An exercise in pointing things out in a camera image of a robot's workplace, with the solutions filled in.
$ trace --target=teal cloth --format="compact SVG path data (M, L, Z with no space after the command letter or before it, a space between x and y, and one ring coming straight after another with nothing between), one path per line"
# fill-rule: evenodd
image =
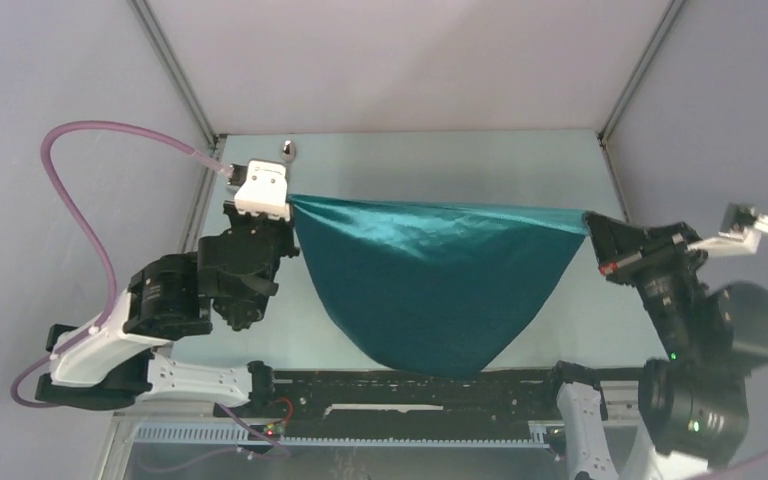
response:
M534 319L587 234L581 210L290 201L334 323L376 362L431 376L486 367Z

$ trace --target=metal frame edge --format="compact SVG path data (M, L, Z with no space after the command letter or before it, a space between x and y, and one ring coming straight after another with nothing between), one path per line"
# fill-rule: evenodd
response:
M113 417L105 438L105 447L98 459L95 475L92 477L94 480L125 478L137 427L138 424L131 419Z
M617 176L617 170L614 168L614 161L611 159L611 152L608 149L608 145L599 142L599 148L602 150L602 158L605 160L605 167L608 169L608 176L611 177L611 185L614 187L614 194L617 196L617 201L620 204L620 211L622 211L623 218L628 223L633 223L631 219L631 213L628 209L628 202L626 201L625 192L623 191L620 179Z
M623 88L622 93L617 99L617 103L611 110L610 115L608 115L608 119L605 120L605 125L602 127L602 130L599 131L599 140L603 145L607 144L614 134L614 131L616 131L617 125L619 125L626 108L628 108L631 99L634 97L637 88L640 86L640 82L649 71L649 67L654 62L655 57L661 50L661 47L664 45L664 42L682 12L684 12L687 3L688 0L670 0L669 5L664 11L663 17L661 17L661 21L658 23L655 32L652 34L652 38L649 39L649 43L643 50L643 55L641 55L640 60L637 61L637 65L634 67L631 77L629 77L625 88Z
M199 130L201 130L202 135L204 135L207 144L211 147L215 146L217 137L216 131L213 129L213 126L211 126L210 120L208 120L207 114L204 112L201 103L199 103L198 97L196 97L195 91L187 79L183 67L181 67L181 63L175 56L174 50L172 50L172 45L169 43L169 39L166 37L166 34L163 33L163 29L160 27L157 16L151 9L151 5L149 5L149 0L128 0L128 3L131 4L137 20L140 22L140 25L142 25L149 42L151 42L152 47L154 47L154 50L160 59L160 63L163 64L163 68L172 79L175 89L178 90L178 93L187 105L190 115L193 117L196 124L198 124Z
M222 155L225 153L226 140L226 135L220 136L213 149L213 154L211 156L218 162L222 161ZM207 217L207 207L210 204L210 197L213 194L213 186L215 182L216 172L208 168L203 169L198 183L196 184L196 192L193 196L192 206L187 214L187 225L184 228L179 244L178 250L181 253L194 250L198 244L198 238L199 235L201 235L201 229L204 226L204 220Z

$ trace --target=table surface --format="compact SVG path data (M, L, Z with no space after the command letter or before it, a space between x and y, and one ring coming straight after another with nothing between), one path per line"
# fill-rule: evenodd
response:
M224 163L276 161L285 140L298 155L290 191L339 198L530 205L596 210L621 217L593 132L375 133L231 136ZM228 227L217 181L203 235ZM262 360L275 368L379 369L326 315L303 259L283 260L266 317L233 332L214 314L214 331L176 343L180 361L214 366ZM534 321L488 368L642 366L664 351L633 289L608 284L589 241Z

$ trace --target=cable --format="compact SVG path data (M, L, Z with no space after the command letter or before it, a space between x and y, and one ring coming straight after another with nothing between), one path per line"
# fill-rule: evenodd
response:
M768 450L761 452L752 458L738 462L725 470L705 473L693 477L691 480L730 480L734 478L733 475L746 473L747 470L750 470L753 467L757 467L766 461L768 461Z
M540 451L551 455L552 460L554 460L555 462L563 462L565 459L563 455L556 452L555 449L552 447L546 447L545 449L540 449Z
M281 457L277 457L275 455L262 455L262 454L254 453L254 452L249 452L249 455L253 455L255 457L260 457L260 458L282 458L282 457L283 458L290 458L290 450L288 450L287 447L285 447L284 445L281 445L279 442L275 441L274 439L269 438L266 435L258 432L257 430L251 428L250 426L248 426L246 424L246 422L244 422L240 417L237 416L236 413L234 413L233 410L231 410L230 408L226 407L225 405L221 405L219 403L217 403L216 405L220 409L222 409L222 411L225 412L225 414L228 415L231 418L231 420L234 421L234 423L236 423L237 425L243 427L243 430L249 432L249 434L253 435L255 438L259 438L259 439L263 440L264 442L272 445L273 447L275 447L278 450L280 450L281 453L283 453L283 455Z
M164 135L159 132L155 132L154 130L149 130L143 127L137 127L135 125L128 125L126 123L93 121L93 120L71 122L71 123L64 123L63 125L54 127L50 132L48 132L48 134L45 136L45 138L42 141L42 145L40 145L40 158L42 160L42 166L45 169L45 172L48 174L48 178L49 180L51 180L51 184L54 187L54 190L60 196L60 199L63 200L63 204L66 205L66 209L69 210L70 214L72 214L72 218L74 218L75 221L78 222L78 225L81 227L81 230L84 231L84 234L89 239L90 243L93 246L93 249L95 249L96 253L101 259L102 267L104 267L104 273L107 276L107 303L105 303L104 309L101 311L101 314L98 316L95 322L93 322L93 326L101 327L110 317L110 312L113 311L113 307L116 304L117 289L116 289L116 277L113 273L113 264L111 263L110 257L107 255L107 251L104 249L104 246L102 246L101 241L98 239L98 236L95 234L89 222L87 222L86 218L84 218L84 215L78 209L77 205L75 205L75 201L72 200L72 196L69 195L69 192L66 191L66 187L63 186L63 182L60 180L60 176L57 174L57 171L54 169L54 164L52 163L52 160L51 160L51 147L54 145L54 142L58 138L60 138L61 136L67 133L75 132L79 130L107 130L112 132L127 133L130 135L150 138L152 140L165 143L170 147L176 148L184 152L185 154L191 157L194 157L196 160L201 162L204 166L210 168L211 170L214 170L220 175L230 177L232 169L230 166L222 165L218 161L199 152L195 148L187 145L186 143L181 142L180 140L174 139L168 135ZM89 329L81 330L78 334L70 338L68 341L64 342L63 345L61 345L55 351L53 351L52 355L58 355L63 353L64 351L68 350L76 343L86 338L87 335L89 335ZM51 407L58 406L56 404L51 404L51 403L34 402L30 400L25 400L19 394L19 386L22 384L22 381L25 380L25 378L27 378L36 369L45 365L49 360L50 360L50 357L48 355L40 358L39 360L37 360L36 362L28 366L28 368L23 370L22 373L20 373L16 377L16 379L13 380L13 383L10 385L10 397L13 399L14 402L29 408L51 408Z
M273 403L278 403L278 402L283 402L287 404L287 416L285 416L284 419L281 420L282 422L284 422L284 428L286 428L287 425L290 424L290 419L293 418L293 402L291 402L290 399L287 397L281 397L275 400L275 402Z
M180 470L184 470L186 468L190 468L193 465L203 461L207 460L208 458L215 457L216 455L223 455L226 453L234 453L239 452L238 447L225 447L225 448L218 448L216 450L211 450L205 454L199 455L196 458L193 458L192 460L187 460L184 463L181 463L179 465L173 465L171 467L153 467L151 465L147 465L145 462L142 461L142 459L138 456L134 457L134 463L137 465L137 467L140 470L146 471L148 473L154 473L154 474L162 474L162 473L172 473L177 472Z

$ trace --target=small metal object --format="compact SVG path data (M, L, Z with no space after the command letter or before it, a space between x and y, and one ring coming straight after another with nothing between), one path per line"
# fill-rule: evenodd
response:
M284 142L284 146L281 147L281 158L284 163L290 163L296 159L296 144L292 140Z
M231 187L242 187L246 181L248 167L246 165L231 164L231 178L228 179L228 185Z

